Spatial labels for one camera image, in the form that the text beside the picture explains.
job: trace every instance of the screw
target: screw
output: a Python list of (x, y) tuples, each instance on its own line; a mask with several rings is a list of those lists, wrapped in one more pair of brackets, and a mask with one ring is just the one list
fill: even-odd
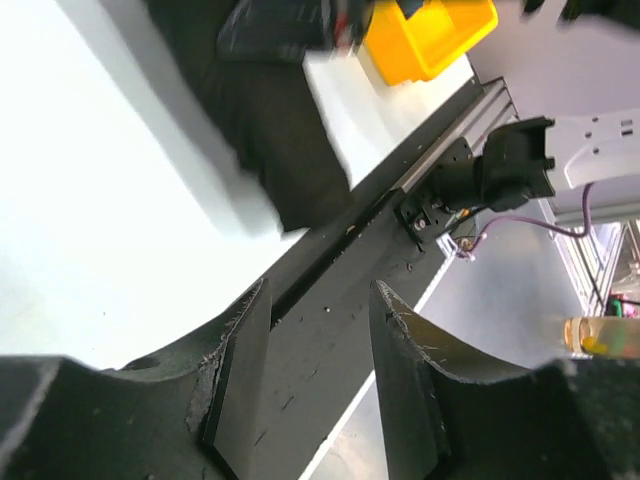
[(424, 221), (424, 218), (421, 218), (420, 220), (416, 220), (413, 224), (413, 228), (416, 230), (416, 232), (423, 230), (426, 226), (427, 226), (427, 222)]

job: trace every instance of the black pants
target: black pants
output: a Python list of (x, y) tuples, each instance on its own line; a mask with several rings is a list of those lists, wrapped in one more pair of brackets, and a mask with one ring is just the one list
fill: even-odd
[(240, 166), (258, 176), (284, 230), (321, 227), (346, 210), (347, 177), (302, 65), (218, 60), (217, 34), (237, 0), (145, 1), (185, 81)]

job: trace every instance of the bottle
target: bottle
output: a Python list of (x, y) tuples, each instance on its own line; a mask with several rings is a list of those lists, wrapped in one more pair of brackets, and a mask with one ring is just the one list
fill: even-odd
[(571, 318), (565, 323), (564, 340), (576, 353), (640, 358), (640, 318)]

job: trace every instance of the black metal plate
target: black metal plate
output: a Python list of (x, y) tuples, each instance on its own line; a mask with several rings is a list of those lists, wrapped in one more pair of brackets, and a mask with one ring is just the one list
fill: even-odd
[[(429, 173), (433, 172), (438, 165), (466, 160), (472, 155), (467, 141), (459, 138), (434, 163)], [(396, 209), (398, 219), (411, 238), (419, 244), (435, 241), (444, 230), (452, 213), (438, 203), (428, 174), (416, 184)]]

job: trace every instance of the yellow plastic container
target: yellow plastic container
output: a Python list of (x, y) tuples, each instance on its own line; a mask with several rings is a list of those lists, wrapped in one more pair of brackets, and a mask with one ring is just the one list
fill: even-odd
[(491, 0), (427, 0), (409, 20), (378, 2), (365, 45), (389, 85), (431, 80), (498, 25)]

